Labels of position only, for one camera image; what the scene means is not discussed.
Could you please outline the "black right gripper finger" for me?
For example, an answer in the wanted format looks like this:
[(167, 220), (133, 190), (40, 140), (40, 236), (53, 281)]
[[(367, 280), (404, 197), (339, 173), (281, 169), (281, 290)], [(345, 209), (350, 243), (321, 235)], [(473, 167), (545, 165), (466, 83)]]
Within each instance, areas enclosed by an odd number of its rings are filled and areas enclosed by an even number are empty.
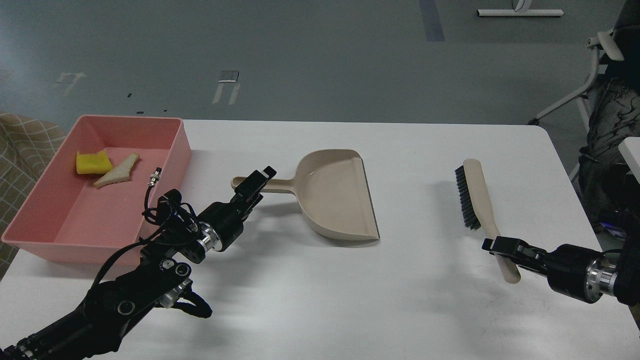
[(517, 265), (539, 265), (548, 252), (514, 237), (486, 238), (481, 248), (494, 256), (503, 256)]
[(535, 273), (539, 276), (542, 276), (545, 278), (548, 276), (548, 269), (541, 259), (535, 259), (534, 257), (530, 257), (526, 255), (522, 256), (519, 253), (517, 253), (515, 256), (498, 254), (498, 253), (493, 253), (493, 255), (496, 257), (500, 256), (501, 258), (505, 258), (506, 260), (510, 260), (517, 267), (525, 269), (526, 271)]

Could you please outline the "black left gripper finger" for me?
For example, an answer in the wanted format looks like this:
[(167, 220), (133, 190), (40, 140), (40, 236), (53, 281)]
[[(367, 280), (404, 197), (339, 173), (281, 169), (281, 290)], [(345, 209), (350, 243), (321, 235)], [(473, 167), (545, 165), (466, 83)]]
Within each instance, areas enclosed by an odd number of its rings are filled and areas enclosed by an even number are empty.
[(253, 171), (247, 177), (234, 177), (231, 180), (231, 187), (234, 195), (231, 202), (234, 203), (254, 203), (259, 202), (262, 197), (262, 189), (266, 184), (266, 174), (263, 171)]
[(242, 214), (249, 215), (254, 207), (263, 199), (262, 190), (277, 171), (271, 166), (266, 166), (263, 170), (253, 171), (247, 179), (242, 182)]

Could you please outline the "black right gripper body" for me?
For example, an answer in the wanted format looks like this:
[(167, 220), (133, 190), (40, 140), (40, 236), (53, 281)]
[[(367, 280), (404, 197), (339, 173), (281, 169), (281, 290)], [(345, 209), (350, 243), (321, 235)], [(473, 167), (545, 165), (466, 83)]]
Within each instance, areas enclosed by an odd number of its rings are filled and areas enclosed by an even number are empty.
[(549, 287), (564, 296), (596, 303), (608, 286), (601, 282), (604, 254), (573, 244), (562, 244), (542, 256)]

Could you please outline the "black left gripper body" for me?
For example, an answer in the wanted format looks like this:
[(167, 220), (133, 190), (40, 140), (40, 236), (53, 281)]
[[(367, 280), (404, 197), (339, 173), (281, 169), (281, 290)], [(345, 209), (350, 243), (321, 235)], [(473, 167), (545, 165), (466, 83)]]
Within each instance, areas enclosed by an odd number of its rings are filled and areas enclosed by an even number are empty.
[(237, 203), (214, 202), (198, 214), (202, 240), (206, 251), (223, 252), (243, 232), (246, 219)]

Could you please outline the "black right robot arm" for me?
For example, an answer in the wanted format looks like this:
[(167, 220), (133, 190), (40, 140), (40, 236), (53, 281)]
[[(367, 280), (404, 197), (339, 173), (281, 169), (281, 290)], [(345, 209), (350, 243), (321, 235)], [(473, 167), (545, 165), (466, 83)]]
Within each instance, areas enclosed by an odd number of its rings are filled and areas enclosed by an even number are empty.
[(546, 278), (549, 287), (563, 296), (596, 303), (603, 295), (615, 297), (627, 306), (639, 303), (639, 246), (625, 244), (613, 250), (619, 255), (615, 264), (606, 251), (562, 244), (546, 251), (522, 239), (498, 236), (485, 239), (482, 249), (505, 257), (526, 271)]

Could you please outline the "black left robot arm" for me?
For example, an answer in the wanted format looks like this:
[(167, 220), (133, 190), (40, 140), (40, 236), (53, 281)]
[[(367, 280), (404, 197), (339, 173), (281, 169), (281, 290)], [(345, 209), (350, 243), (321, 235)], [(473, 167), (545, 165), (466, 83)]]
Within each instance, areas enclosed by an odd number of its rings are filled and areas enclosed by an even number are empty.
[(211, 203), (200, 214), (171, 189), (142, 212), (155, 230), (117, 250), (100, 267), (80, 304), (66, 316), (1, 351), (3, 360), (84, 360), (115, 353), (151, 310), (176, 309), (208, 319), (211, 306), (193, 289), (192, 264), (209, 251), (222, 252), (242, 234), (276, 171), (252, 172), (228, 202)]

